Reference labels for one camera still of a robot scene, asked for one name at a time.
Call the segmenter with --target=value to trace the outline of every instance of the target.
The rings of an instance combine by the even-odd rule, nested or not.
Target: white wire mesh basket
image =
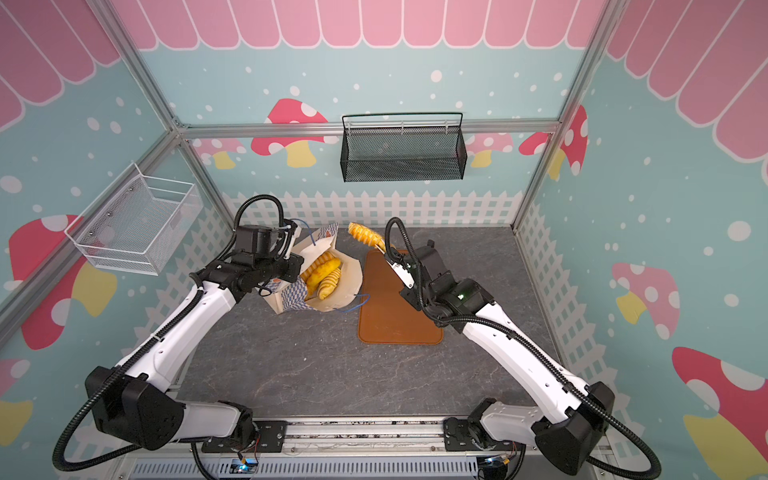
[[[121,175],[125,180],[110,198],[94,214],[87,214],[104,194],[100,195],[65,233],[97,268],[159,275],[203,209],[203,201],[195,184],[149,177],[136,164],[132,168],[137,174],[131,176],[126,169]]]

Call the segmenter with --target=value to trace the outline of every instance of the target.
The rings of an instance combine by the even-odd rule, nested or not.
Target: brown cutting board
[[[365,343],[437,345],[442,329],[400,296],[402,281],[378,250],[370,250],[362,272],[362,293],[371,297],[360,308],[357,336]]]

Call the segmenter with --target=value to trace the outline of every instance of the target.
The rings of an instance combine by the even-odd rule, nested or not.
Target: marble-patterned surface
[[[409,236],[415,246],[433,239],[457,280],[479,281],[557,358],[508,228],[412,228]],[[368,250],[343,230],[337,248],[361,260]],[[200,343],[178,398],[238,402],[257,416],[468,415],[486,396],[533,405],[486,351],[453,328],[436,346],[368,345],[357,337],[358,317],[278,316],[258,296],[246,296]]]

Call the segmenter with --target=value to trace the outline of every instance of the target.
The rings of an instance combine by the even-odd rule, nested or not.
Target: black wire mesh basket
[[[464,178],[463,117],[456,112],[344,115],[344,181]]]

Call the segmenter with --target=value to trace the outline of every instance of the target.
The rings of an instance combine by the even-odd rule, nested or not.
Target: mushroom illustration
[[[633,325],[646,310],[662,340],[669,339],[680,318],[680,294],[672,275],[660,268],[631,263],[615,263],[614,280],[629,293],[616,299],[624,318]]]
[[[2,397],[24,376],[29,369],[29,360],[3,359],[0,360],[0,397]],[[0,446],[11,445],[22,432],[24,425],[32,417],[32,402],[3,402],[0,401]]]
[[[563,143],[560,144],[560,148],[554,154],[552,164],[549,166],[548,173],[552,180],[560,180],[560,169],[566,158],[571,166],[572,174],[579,175],[584,166],[584,156],[587,154],[588,129],[587,111],[579,105],[576,116],[571,122],[571,127],[565,132]],[[535,133],[526,138],[520,145],[520,153],[523,155],[537,154],[544,150],[546,140],[547,134]]]
[[[245,146],[236,138],[196,138],[192,146],[204,164],[210,165],[210,158],[213,157],[214,165],[219,170],[230,170],[237,165],[227,152],[233,151],[238,154],[246,152]]]
[[[484,168],[491,164],[491,152],[511,152],[515,146],[512,144],[510,134],[477,134],[472,135],[465,142],[467,151],[475,154],[470,167]]]
[[[75,215],[54,215],[27,223],[8,240],[14,281],[20,283],[65,238],[64,228]],[[79,259],[22,324],[22,335],[33,350],[52,345],[69,316],[72,299],[80,301],[92,316],[104,311],[118,289],[118,278]]]
[[[704,461],[723,480],[768,472],[768,382],[723,360],[679,346],[672,365],[686,386],[716,415],[685,415],[688,434]]]
[[[268,124],[325,124],[326,118],[317,110],[293,98],[281,98],[272,108],[264,123]],[[251,150],[259,155],[267,156],[281,151],[284,147],[288,152],[288,166],[312,167],[317,159],[310,151],[309,141],[335,144],[338,137],[272,137],[254,138],[250,144]]]

